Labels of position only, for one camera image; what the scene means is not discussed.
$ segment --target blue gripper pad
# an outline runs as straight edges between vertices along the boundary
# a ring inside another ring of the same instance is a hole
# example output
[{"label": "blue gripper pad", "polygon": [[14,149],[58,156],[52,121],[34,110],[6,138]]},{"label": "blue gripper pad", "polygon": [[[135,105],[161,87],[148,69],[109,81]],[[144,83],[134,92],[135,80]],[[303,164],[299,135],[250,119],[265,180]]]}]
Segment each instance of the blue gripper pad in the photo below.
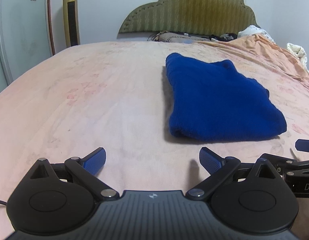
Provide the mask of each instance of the blue gripper pad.
[{"label": "blue gripper pad", "polygon": [[224,158],[220,157],[207,147],[202,147],[199,152],[200,164],[210,175],[219,170],[224,164]]},{"label": "blue gripper pad", "polygon": [[309,140],[303,140],[303,139],[297,140],[296,149],[302,152],[309,152]]},{"label": "blue gripper pad", "polygon": [[90,174],[95,176],[106,162],[106,151],[104,148],[98,148],[86,157],[81,159],[82,167]]}]

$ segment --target green upholstered headboard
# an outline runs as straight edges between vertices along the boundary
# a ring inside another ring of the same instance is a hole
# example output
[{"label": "green upholstered headboard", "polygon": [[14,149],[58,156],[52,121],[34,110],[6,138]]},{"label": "green upholstered headboard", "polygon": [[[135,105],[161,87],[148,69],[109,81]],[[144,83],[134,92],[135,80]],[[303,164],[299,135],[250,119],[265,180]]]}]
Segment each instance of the green upholstered headboard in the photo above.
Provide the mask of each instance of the green upholstered headboard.
[{"label": "green upholstered headboard", "polygon": [[256,25],[243,0],[158,0],[133,10],[119,33],[184,32],[200,35],[238,33]]}]

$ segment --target blue folded sweater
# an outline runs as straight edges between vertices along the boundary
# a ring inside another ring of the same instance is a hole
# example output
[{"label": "blue folded sweater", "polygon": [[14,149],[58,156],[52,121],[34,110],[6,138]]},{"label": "blue folded sweater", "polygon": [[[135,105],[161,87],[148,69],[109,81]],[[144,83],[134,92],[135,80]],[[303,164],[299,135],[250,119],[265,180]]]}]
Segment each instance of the blue folded sweater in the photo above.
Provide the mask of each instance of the blue folded sweater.
[{"label": "blue folded sweater", "polygon": [[238,73],[230,60],[205,63],[173,53],[166,69],[174,96],[172,135],[208,142],[253,141],[287,130],[268,91]]}]

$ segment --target black cable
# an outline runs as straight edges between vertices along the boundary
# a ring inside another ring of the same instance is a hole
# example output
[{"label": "black cable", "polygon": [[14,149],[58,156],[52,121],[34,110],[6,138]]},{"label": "black cable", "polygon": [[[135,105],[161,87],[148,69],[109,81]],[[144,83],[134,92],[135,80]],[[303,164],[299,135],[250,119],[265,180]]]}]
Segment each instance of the black cable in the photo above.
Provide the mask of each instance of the black cable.
[{"label": "black cable", "polygon": [[7,205],[7,202],[0,200],[0,204],[6,206],[6,205]]}]

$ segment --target screw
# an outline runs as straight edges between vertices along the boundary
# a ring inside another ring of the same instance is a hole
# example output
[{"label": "screw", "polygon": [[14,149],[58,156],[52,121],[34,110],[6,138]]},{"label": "screw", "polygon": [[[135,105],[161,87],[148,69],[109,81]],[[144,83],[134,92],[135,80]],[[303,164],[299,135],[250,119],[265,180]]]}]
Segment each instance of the screw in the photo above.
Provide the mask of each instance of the screw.
[{"label": "screw", "polygon": [[193,188],[188,191],[189,195],[192,197],[201,197],[204,194],[204,191],[199,188]]},{"label": "screw", "polygon": [[100,194],[103,197],[111,198],[111,197],[114,197],[117,194],[117,192],[113,189],[107,188],[107,189],[104,189],[103,191],[101,191]]}]

